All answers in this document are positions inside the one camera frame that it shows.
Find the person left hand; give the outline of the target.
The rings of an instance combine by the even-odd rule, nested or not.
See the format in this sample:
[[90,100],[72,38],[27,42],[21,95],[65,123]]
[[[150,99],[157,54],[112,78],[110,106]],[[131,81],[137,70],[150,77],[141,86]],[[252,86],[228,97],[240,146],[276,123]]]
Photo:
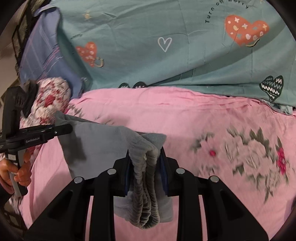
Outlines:
[[10,173],[14,174],[14,180],[21,186],[28,187],[30,185],[32,175],[30,158],[30,152],[25,151],[23,155],[24,163],[20,169],[6,158],[1,160],[1,186],[8,194],[14,193]]

